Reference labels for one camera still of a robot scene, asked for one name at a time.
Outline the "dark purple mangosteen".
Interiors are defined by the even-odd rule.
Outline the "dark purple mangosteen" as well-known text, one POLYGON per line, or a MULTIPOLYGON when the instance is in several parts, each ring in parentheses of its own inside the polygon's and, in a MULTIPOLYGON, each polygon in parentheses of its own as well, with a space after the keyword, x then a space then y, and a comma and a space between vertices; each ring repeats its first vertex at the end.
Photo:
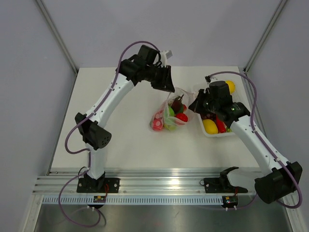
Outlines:
POLYGON ((174 111, 175 114, 183 113, 183 95, 178 96, 173 100, 173 103, 171 104, 171 108, 174 111))

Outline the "clear pink zip top bag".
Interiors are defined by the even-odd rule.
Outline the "clear pink zip top bag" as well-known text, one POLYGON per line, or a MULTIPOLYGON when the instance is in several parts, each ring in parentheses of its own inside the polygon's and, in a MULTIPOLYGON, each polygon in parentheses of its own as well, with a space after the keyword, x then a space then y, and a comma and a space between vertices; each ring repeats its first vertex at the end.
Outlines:
POLYGON ((188 109, 194 100, 193 96, 193 93, 176 87, 175 92, 169 93, 153 114, 149 123, 151 130, 174 131, 187 125, 194 117, 194 113, 188 109))

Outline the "green lettuce leaf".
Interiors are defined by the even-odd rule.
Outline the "green lettuce leaf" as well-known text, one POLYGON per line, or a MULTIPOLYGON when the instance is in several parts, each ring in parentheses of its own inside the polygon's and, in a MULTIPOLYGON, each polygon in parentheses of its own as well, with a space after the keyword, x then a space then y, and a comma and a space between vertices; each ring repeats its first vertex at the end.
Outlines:
POLYGON ((170 106, 166 106, 163 112, 164 123, 172 125, 174 123, 175 113, 170 106))

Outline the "green pear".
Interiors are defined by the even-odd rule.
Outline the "green pear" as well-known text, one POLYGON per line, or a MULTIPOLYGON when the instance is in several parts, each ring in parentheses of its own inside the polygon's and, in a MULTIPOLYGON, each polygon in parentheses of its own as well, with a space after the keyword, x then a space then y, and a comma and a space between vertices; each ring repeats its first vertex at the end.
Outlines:
POLYGON ((168 124, 164 124, 164 128, 169 130, 169 131, 174 131, 175 129, 177 129, 177 126, 174 125, 168 125, 168 124))

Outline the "white plastic fruit basket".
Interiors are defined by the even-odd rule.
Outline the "white plastic fruit basket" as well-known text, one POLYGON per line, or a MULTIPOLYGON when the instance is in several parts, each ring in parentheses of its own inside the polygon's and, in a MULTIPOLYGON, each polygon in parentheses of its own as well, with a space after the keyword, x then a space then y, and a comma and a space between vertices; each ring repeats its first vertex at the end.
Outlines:
MULTIPOLYGON (((201 84, 196 84, 193 86, 192 90, 194 92, 194 97, 197 96, 197 93, 200 89, 206 89, 208 87, 208 84, 207 83, 201 83, 201 84)), ((233 94, 231 94, 232 96, 232 99, 234 102, 239 102, 241 99, 239 98, 240 95, 238 94, 238 92, 235 90, 235 92, 233 94)), ((204 126, 203 126, 203 123, 202 123, 202 119, 201 119, 201 116, 200 114, 198 114, 197 116, 198 120, 199 120, 199 123, 200 123, 200 126, 201 126, 201 129, 202 129, 202 132, 205 136, 207 137, 227 137, 227 136, 234 136, 235 133, 232 132, 231 129, 227 129, 227 132, 226 133, 218 133, 218 134, 207 134, 204 130, 204 126)))

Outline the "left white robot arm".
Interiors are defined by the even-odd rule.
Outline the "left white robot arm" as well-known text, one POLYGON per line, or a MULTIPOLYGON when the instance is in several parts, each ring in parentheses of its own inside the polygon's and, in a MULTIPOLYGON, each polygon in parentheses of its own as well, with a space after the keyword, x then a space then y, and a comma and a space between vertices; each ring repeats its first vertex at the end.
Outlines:
POLYGON ((93 192, 100 192, 105 181, 105 148, 112 134, 105 130, 107 122, 124 98, 139 82, 148 81, 151 87, 166 92, 174 92, 171 66, 167 60, 170 50, 158 51, 142 45, 137 54, 128 59, 120 59, 116 74, 108 89, 94 106, 85 114, 75 116, 79 133, 88 150, 88 170, 82 178, 82 186, 93 192))

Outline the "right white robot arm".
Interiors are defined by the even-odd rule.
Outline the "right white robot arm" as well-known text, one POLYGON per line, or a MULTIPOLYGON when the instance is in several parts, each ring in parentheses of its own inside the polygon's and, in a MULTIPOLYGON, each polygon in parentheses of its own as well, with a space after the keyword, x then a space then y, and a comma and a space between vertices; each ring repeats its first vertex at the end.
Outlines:
POLYGON ((225 81, 215 81, 206 89, 199 89, 188 108, 197 114, 216 114, 242 140, 263 173, 254 179, 253 185, 263 202, 270 204, 300 191, 301 165, 297 161, 291 163, 260 133, 247 107, 233 101, 225 81))

